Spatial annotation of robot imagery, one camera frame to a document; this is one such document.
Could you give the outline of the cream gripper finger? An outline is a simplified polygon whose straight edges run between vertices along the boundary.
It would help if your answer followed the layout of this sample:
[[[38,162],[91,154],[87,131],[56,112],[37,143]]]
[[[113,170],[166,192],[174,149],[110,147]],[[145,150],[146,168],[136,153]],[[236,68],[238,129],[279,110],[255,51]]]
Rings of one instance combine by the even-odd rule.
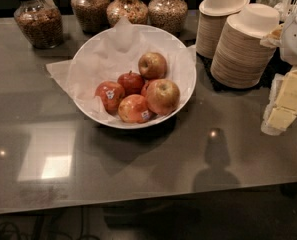
[[[283,25],[278,25],[274,30],[272,30],[269,34],[267,34],[260,40],[260,44],[268,48],[279,47],[281,45],[282,29]]]
[[[297,118],[297,67],[285,75],[276,74],[270,89],[261,131],[277,136],[285,132]]]

